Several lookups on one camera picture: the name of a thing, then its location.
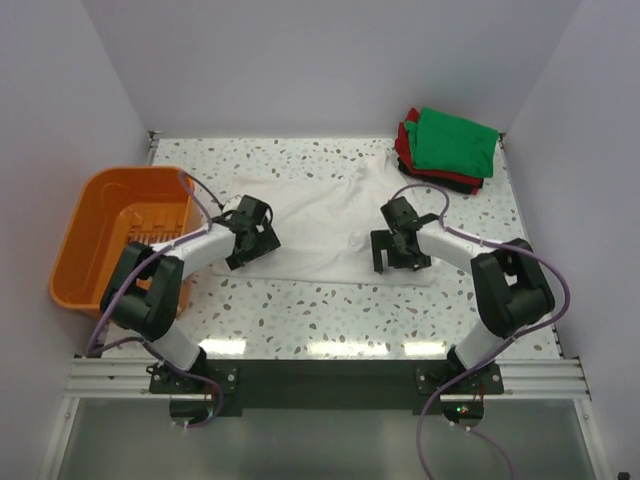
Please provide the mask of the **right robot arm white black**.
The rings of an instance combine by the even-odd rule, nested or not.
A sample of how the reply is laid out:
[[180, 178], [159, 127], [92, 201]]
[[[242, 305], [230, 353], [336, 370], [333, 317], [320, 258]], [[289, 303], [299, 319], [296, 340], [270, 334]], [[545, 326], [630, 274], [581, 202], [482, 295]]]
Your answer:
[[420, 216], [404, 197], [381, 207], [385, 230], [370, 234], [374, 271], [414, 272], [442, 260], [472, 278], [479, 320], [447, 353], [445, 379], [459, 393], [481, 380], [477, 363], [523, 327], [555, 308], [555, 298], [527, 241], [485, 242], [466, 232], [454, 233], [437, 215]]

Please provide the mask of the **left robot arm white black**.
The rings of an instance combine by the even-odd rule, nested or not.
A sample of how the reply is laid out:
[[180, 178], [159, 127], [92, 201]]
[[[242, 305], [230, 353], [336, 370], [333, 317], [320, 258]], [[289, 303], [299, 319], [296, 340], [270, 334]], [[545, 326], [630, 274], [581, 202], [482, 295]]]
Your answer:
[[133, 341], [171, 364], [171, 378], [183, 391], [200, 390], [207, 380], [206, 353], [176, 321], [183, 281], [219, 260], [233, 271], [274, 252], [281, 243], [272, 222], [270, 205], [244, 195], [237, 206], [191, 233], [151, 245], [127, 245], [101, 298], [101, 318], [87, 353], [97, 353], [96, 339], [111, 321], [133, 331]]

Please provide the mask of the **white t shirt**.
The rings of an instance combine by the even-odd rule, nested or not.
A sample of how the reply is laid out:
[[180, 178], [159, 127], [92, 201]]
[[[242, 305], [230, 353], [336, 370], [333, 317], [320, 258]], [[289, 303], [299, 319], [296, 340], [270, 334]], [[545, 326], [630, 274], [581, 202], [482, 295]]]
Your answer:
[[342, 180], [238, 176], [231, 195], [247, 194], [273, 208], [273, 228], [281, 247], [236, 270], [223, 260], [216, 261], [212, 273], [251, 279], [429, 286], [434, 283], [432, 268], [416, 272], [387, 268], [382, 274], [373, 268], [370, 232], [386, 227], [380, 207], [407, 184], [406, 177], [380, 155], [358, 162], [356, 170]]

